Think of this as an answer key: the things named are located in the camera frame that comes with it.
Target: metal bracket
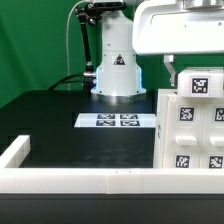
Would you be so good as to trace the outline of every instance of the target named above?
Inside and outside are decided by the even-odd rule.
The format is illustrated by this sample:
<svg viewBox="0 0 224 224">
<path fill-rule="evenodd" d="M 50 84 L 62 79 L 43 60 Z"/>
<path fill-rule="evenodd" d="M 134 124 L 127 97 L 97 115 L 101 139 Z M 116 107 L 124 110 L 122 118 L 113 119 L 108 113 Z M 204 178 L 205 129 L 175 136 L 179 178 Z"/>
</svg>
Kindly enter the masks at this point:
<svg viewBox="0 0 224 224">
<path fill-rule="evenodd" d="M 170 83 L 171 86 L 177 86 L 177 72 L 176 69 L 173 66 L 173 62 L 175 61 L 175 56 L 174 55 L 164 55 L 164 64 L 169 71 L 171 78 L 170 78 Z"/>
</svg>

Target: black table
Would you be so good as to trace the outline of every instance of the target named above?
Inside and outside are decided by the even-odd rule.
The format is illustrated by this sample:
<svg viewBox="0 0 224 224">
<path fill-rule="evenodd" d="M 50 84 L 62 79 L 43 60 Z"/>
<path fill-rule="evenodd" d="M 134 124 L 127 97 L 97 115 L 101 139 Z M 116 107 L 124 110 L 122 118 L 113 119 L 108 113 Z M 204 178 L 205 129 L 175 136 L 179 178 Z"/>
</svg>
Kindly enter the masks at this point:
<svg viewBox="0 0 224 224">
<path fill-rule="evenodd" d="M 21 168 L 152 168 L 153 128 L 74 128 L 79 113 L 155 113 L 156 94 L 130 104 L 85 92 L 26 92 L 0 109 L 0 152 L 21 134 Z M 223 223 L 223 195 L 1 194 L 0 223 Z"/>
</svg>

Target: cable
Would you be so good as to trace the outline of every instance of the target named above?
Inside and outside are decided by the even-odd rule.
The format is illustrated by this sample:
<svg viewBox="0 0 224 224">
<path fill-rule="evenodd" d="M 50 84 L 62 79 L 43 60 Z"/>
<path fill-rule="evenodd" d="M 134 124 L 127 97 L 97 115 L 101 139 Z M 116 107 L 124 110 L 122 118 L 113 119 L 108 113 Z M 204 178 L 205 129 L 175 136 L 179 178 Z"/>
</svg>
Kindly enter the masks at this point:
<svg viewBox="0 0 224 224">
<path fill-rule="evenodd" d="M 66 26 L 66 55 L 67 55 L 67 75 L 70 75 L 70 54 L 69 54 L 69 28 L 70 28 L 70 21 L 71 21 L 71 16 L 75 9 L 78 7 L 78 5 L 89 2 L 88 0 L 80 1 L 76 3 L 73 8 L 71 9 L 68 20 L 67 20 L 67 26 Z"/>
<path fill-rule="evenodd" d="M 49 90 L 49 91 L 52 91 L 52 90 L 54 90 L 57 86 L 59 86 L 59 85 L 61 85 L 61 84 L 68 84 L 68 83 L 83 83 L 83 84 L 85 84 L 85 83 L 92 83 L 92 82 L 90 82 L 90 81 L 64 81 L 64 82 L 57 82 L 57 83 L 55 83 L 54 85 L 50 86 L 50 87 L 48 88 L 48 90 Z"/>
<path fill-rule="evenodd" d="M 83 74 L 82 73 L 78 73 L 78 74 L 74 74 L 74 75 L 69 75 L 69 76 L 66 76 L 62 79 L 60 79 L 58 82 L 56 82 L 55 84 L 53 84 L 52 86 L 50 86 L 48 88 L 48 90 L 53 90 L 55 89 L 55 87 L 57 87 L 58 85 L 62 84 L 62 83 L 66 83 L 65 81 L 69 80 L 69 79 L 72 79 L 72 78 L 76 78 L 76 77 L 83 77 Z"/>
</svg>

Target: white border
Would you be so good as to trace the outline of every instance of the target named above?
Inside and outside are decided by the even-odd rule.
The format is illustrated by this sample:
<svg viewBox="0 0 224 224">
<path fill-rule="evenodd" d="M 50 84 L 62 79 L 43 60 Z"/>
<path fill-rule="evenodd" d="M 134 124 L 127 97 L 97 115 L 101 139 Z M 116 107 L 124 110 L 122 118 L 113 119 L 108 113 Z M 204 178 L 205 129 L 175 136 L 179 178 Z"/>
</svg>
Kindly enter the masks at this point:
<svg viewBox="0 0 224 224">
<path fill-rule="evenodd" d="M 223 169 L 16 168 L 29 146 L 29 136 L 19 136 L 0 157 L 0 193 L 224 194 Z"/>
</svg>

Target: green screen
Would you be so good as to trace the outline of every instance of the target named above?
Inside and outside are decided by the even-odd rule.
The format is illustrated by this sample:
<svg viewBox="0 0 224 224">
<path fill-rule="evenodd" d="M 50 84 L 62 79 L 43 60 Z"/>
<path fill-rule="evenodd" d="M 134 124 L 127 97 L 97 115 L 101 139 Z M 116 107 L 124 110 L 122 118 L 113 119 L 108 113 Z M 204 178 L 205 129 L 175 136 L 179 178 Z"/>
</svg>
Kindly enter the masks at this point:
<svg viewBox="0 0 224 224">
<path fill-rule="evenodd" d="M 65 31 L 74 0 L 0 0 L 0 107 L 29 90 L 46 90 L 67 75 Z M 133 18 L 133 8 L 125 14 Z M 71 73 L 84 71 L 78 20 L 70 25 Z M 101 62 L 101 29 L 88 27 L 94 66 Z M 177 56 L 175 66 L 223 66 L 224 55 Z M 138 57 L 143 86 L 170 88 L 163 56 Z M 81 89 L 74 84 L 72 89 Z"/>
</svg>

